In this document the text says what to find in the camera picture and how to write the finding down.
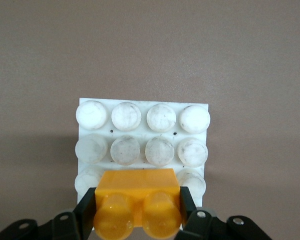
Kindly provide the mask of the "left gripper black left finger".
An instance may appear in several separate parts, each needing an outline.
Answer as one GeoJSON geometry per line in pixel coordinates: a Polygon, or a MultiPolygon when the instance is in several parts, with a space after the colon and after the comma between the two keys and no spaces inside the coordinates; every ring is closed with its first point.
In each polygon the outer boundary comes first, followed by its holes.
{"type": "Polygon", "coordinates": [[[89,188],[73,210],[82,240],[89,238],[94,227],[94,217],[97,211],[95,190],[94,187],[89,188]]]}

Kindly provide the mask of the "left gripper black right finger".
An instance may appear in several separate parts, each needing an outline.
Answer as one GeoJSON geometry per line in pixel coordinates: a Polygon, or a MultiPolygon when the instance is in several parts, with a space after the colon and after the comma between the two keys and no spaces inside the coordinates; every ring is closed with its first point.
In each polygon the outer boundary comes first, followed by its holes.
{"type": "Polygon", "coordinates": [[[191,196],[190,190],[186,186],[180,187],[180,214],[181,225],[185,227],[189,222],[197,219],[197,207],[191,196]]]}

